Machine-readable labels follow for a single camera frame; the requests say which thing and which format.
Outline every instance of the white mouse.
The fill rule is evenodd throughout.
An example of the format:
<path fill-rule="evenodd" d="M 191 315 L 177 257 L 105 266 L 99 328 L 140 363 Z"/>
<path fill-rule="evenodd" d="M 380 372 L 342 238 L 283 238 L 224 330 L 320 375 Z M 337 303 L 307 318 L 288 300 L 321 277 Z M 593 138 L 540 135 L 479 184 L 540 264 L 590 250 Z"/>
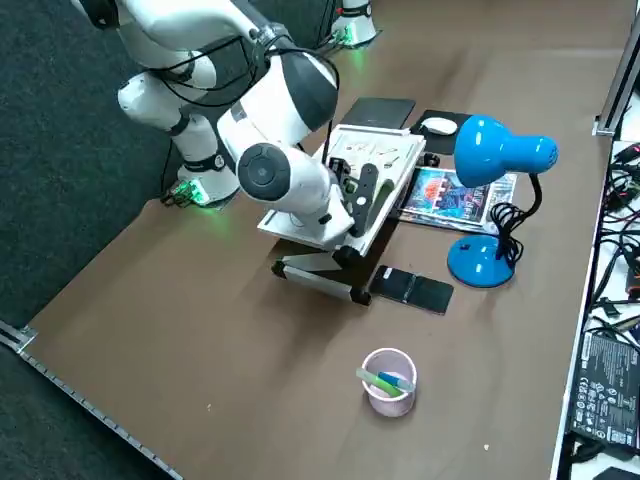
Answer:
<path fill-rule="evenodd" d="M 422 125 L 427 131 L 436 135 L 453 135 L 458 130 L 456 122 L 441 117 L 429 117 L 422 122 Z"/>

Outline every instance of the cup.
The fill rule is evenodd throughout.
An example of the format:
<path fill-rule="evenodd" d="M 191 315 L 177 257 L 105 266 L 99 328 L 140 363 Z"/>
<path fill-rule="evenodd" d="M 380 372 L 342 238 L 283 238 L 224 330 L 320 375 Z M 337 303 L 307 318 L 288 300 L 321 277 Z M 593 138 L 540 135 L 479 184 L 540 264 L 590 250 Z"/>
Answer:
<path fill-rule="evenodd" d="M 367 355 L 362 363 L 362 368 L 377 375 L 386 372 L 396 377 L 401 377 L 416 385 L 418 382 L 418 372 L 413 360 L 401 350 L 396 348 L 380 348 Z M 397 397 L 390 397 L 379 388 L 362 382 L 362 386 L 367 392 L 369 403 L 373 409 L 385 417 L 401 417 L 411 410 L 416 398 L 416 391 L 404 392 Z"/>

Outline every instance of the smartphone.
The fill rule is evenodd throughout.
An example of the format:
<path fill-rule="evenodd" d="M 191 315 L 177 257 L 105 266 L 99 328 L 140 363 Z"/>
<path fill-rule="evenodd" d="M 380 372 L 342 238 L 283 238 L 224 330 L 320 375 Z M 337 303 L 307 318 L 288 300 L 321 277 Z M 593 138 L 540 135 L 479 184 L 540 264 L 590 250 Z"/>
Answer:
<path fill-rule="evenodd" d="M 453 286 L 381 265 L 373 276 L 369 291 L 373 295 L 444 315 L 453 295 Z"/>

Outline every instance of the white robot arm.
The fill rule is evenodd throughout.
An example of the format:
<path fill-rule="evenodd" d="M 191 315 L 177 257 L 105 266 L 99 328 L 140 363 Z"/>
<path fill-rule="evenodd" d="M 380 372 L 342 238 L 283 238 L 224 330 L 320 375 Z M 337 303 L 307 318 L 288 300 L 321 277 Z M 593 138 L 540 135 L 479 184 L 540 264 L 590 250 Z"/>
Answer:
<path fill-rule="evenodd" d="M 251 198 L 301 222 L 318 223 L 328 239 L 353 225 L 334 174 L 320 159 L 293 147 L 333 117 L 338 79 L 313 52 L 298 49 L 286 30 L 274 27 L 247 0 L 72 2 L 94 25 L 117 28 L 130 55 L 156 69 L 131 79 L 119 92 L 120 105 L 131 118 L 168 131 L 185 158 L 184 169 L 214 172 L 209 197 L 228 196 L 239 182 Z M 220 138 L 237 166 L 211 160 L 217 156 L 217 141 L 209 122 L 200 115 L 185 117 L 180 109 L 187 102 L 165 85 L 173 81 L 172 88 L 188 100 L 201 97 L 205 92 L 197 88 L 215 85 L 215 69 L 206 57 L 188 60 L 195 49 L 229 33 L 268 52 L 269 65 L 218 122 Z M 169 76 L 158 77 L 158 69 L 185 61 Z"/>

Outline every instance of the book cover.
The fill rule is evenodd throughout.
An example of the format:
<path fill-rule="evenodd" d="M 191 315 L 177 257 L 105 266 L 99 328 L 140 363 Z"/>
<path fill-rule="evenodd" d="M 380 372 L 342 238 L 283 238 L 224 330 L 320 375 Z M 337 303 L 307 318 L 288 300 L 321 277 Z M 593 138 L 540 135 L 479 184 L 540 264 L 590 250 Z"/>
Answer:
<path fill-rule="evenodd" d="M 416 169 L 407 194 L 398 207 L 405 222 L 482 233 L 494 205 L 510 202 L 516 175 L 508 174 L 490 185 L 467 188 L 453 170 Z"/>

